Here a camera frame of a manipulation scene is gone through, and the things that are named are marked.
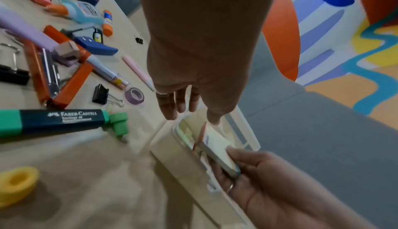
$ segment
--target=painted wall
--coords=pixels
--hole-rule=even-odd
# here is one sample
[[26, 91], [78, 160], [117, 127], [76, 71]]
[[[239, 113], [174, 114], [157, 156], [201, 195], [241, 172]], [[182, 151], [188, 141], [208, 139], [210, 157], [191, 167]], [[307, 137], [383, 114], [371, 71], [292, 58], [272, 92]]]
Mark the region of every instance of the painted wall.
[[275, 0], [263, 33], [285, 77], [398, 129], [398, 0]]

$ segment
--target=glue stick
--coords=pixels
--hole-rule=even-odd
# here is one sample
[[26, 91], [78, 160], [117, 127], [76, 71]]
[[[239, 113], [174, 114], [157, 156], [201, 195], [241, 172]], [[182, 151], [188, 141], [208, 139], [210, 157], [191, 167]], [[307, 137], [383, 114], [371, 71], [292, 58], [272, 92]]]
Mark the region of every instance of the glue stick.
[[113, 35], [112, 13], [109, 10], [104, 10], [104, 24], [102, 25], [102, 31], [107, 37]]

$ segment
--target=green cap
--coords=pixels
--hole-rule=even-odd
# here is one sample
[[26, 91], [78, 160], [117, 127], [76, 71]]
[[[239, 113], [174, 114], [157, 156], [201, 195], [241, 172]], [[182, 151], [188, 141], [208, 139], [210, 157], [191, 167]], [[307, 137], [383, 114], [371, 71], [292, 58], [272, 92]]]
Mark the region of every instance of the green cap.
[[0, 110], [0, 137], [18, 135], [22, 132], [22, 120], [19, 110]]
[[127, 113], [124, 112], [111, 114], [109, 116], [109, 122], [112, 124], [116, 136], [121, 136], [129, 132], [129, 128], [127, 127], [128, 119]]

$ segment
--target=table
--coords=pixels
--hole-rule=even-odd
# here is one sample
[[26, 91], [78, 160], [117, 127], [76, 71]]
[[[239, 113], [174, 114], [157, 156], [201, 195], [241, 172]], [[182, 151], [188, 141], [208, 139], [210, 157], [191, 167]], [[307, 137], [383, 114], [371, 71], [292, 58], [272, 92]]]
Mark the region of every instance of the table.
[[[39, 29], [57, 29], [74, 22], [44, 12], [29, 0], [0, 0]], [[128, 143], [119, 142], [106, 130], [94, 129], [55, 136], [2, 139], [0, 171], [30, 165], [41, 172], [33, 194], [21, 203], [0, 211], [0, 228], [215, 228], [190, 196], [166, 169], [149, 154], [147, 144], [164, 125], [155, 94], [121, 60], [130, 55], [146, 71], [148, 43], [137, 44], [136, 28], [113, 0], [100, 0], [100, 11], [113, 14], [114, 35], [105, 44], [119, 52], [101, 61], [118, 71], [145, 95], [139, 106], [126, 105], [114, 111], [129, 115]], [[0, 42], [11, 42], [0, 36]], [[11, 52], [0, 51], [2, 64]], [[24, 55], [18, 67], [28, 70]], [[122, 98], [116, 87], [92, 73], [68, 109], [98, 109], [92, 103], [99, 83]], [[0, 83], [0, 108], [39, 109], [32, 82], [27, 86]]]

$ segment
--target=sticky note pad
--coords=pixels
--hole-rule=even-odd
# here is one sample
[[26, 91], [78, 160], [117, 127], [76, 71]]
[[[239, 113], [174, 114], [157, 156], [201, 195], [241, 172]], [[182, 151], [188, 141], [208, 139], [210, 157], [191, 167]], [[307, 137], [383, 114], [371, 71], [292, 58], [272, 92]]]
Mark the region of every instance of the sticky note pad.
[[201, 150], [218, 163], [231, 177], [236, 178], [239, 176], [239, 167], [226, 151], [226, 148], [232, 145], [232, 143], [212, 128], [207, 122], [204, 123], [200, 131], [197, 144]]

